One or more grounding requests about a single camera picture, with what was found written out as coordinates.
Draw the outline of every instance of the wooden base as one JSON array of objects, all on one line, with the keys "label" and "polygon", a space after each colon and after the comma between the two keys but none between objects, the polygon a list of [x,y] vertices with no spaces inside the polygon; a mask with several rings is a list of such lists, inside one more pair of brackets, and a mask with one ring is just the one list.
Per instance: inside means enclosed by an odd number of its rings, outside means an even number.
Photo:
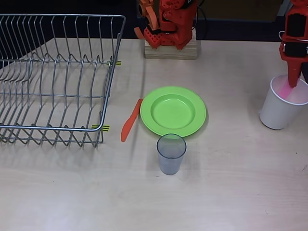
[{"label": "wooden base", "polygon": [[153,49],[145,40],[144,56],[146,59],[195,60],[198,58],[201,43],[196,39],[196,30],[193,30],[192,35],[192,40],[182,50],[178,50],[175,46],[160,46]]}]

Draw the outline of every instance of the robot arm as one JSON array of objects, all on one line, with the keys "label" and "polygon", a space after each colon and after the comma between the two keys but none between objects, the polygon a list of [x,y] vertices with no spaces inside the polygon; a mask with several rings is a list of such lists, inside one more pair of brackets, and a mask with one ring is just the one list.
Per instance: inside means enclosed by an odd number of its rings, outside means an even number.
[{"label": "robot arm", "polygon": [[279,51],[282,60],[288,63],[288,81],[293,88],[297,85],[302,64],[308,62],[308,0],[291,2],[293,7],[286,15]]},{"label": "robot arm", "polygon": [[159,0],[158,17],[153,10],[153,0],[139,0],[139,11],[148,25],[144,32],[135,28],[135,33],[138,38],[146,39],[154,49],[176,46],[181,50],[192,39],[197,0]]}]

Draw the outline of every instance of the orange knife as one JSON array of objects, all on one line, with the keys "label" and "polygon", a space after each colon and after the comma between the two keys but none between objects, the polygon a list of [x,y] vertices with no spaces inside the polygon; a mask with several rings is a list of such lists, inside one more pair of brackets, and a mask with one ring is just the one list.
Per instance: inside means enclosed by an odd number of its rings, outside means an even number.
[{"label": "orange knife", "polygon": [[141,107],[141,103],[142,103],[143,99],[139,99],[136,103],[136,106],[132,112],[132,114],[130,115],[129,119],[125,122],[123,128],[122,128],[122,132],[121,132],[121,141],[125,142],[131,128],[133,127],[135,120],[139,114],[140,111],[140,107]]}]

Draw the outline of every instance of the black and yellow tape marker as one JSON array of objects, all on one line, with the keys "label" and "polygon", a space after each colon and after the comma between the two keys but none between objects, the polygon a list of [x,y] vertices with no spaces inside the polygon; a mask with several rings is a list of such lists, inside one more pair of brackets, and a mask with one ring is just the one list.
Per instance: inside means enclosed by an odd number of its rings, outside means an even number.
[{"label": "black and yellow tape marker", "polygon": [[[99,125],[92,125],[92,127],[91,127],[91,129],[96,129],[96,128],[98,128],[98,126]],[[109,131],[109,128],[110,128],[110,126],[109,125],[104,125],[103,127],[102,127],[102,131]]]},{"label": "black and yellow tape marker", "polygon": [[122,65],[122,61],[117,61],[117,62],[116,62],[116,65],[117,65],[117,66],[121,66],[121,65]]}]

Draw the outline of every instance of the dish rack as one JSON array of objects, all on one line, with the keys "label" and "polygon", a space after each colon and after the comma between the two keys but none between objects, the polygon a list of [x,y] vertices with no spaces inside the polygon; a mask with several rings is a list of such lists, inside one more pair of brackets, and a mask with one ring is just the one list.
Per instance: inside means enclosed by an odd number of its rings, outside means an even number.
[{"label": "dish rack", "polygon": [[0,142],[102,143],[125,21],[0,14]]}]

